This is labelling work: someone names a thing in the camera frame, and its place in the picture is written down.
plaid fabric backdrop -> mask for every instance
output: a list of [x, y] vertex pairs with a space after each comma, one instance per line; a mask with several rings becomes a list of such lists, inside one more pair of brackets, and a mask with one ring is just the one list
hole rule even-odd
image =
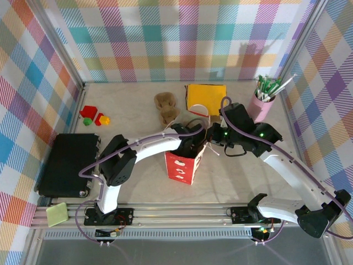
[[18, 264], [33, 192], [78, 89], [25, 0], [0, 0], [0, 264]]
[[[309, 165], [336, 190], [353, 195], [353, 1], [331, 0], [301, 51], [285, 91]], [[347, 207], [353, 215], [353, 203]], [[339, 233], [351, 235], [344, 218]], [[342, 241], [353, 263], [353, 241]]]
[[314, 2], [42, 0], [82, 78], [94, 82], [274, 75]]

marble surface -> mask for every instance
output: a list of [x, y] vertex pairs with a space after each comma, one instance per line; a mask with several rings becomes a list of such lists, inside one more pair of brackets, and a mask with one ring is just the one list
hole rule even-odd
[[[254, 91], [254, 81], [223, 82], [233, 102], [248, 105]], [[85, 105], [94, 105], [110, 117], [108, 126], [84, 126], [78, 122], [77, 133], [96, 133], [101, 148], [112, 137], [123, 134], [127, 139], [143, 137], [162, 131], [158, 110], [153, 98], [157, 93], [170, 91], [177, 99], [177, 107], [185, 109], [187, 82], [93, 83], [88, 86]], [[294, 150], [290, 129], [280, 99], [276, 99], [264, 122], [271, 124], [282, 136], [290, 150]], [[299, 199], [297, 193], [270, 166], [252, 153], [243, 157], [226, 157], [223, 148], [213, 148], [221, 155], [206, 149], [193, 185], [167, 177], [164, 154], [148, 157], [135, 165], [130, 179], [122, 185], [119, 203], [247, 203], [258, 193], [277, 198]], [[229, 153], [242, 152], [241, 147]]]

pink cup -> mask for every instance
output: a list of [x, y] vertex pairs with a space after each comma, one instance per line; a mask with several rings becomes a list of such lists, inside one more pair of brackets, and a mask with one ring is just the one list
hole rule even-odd
[[260, 123], [266, 118], [267, 113], [275, 101], [275, 98], [276, 96], [271, 98], [269, 102], [263, 102], [255, 96], [255, 93], [253, 93], [247, 112], [255, 123]]

green toy block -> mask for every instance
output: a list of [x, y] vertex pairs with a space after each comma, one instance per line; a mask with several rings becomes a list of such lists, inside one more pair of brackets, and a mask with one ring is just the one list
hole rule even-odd
[[92, 121], [91, 118], [84, 118], [84, 119], [83, 119], [83, 124], [84, 124], [85, 126], [90, 125], [92, 122], [93, 122], [93, 121]]
[[60, 224], [68, 220], [68, 213], [66, 203], [59, 203], [46, 209], [46, 217], [48, 219], [48, 226]]

yellow folder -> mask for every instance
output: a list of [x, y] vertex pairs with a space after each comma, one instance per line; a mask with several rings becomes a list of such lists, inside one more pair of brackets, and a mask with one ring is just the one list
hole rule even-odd
[[223, 84], [190, 84], [188, 85], [187, 106], [201, 104], [208, 109], [209, 115], [219, 116], [221, 100], [226, 96], [227, 88]]

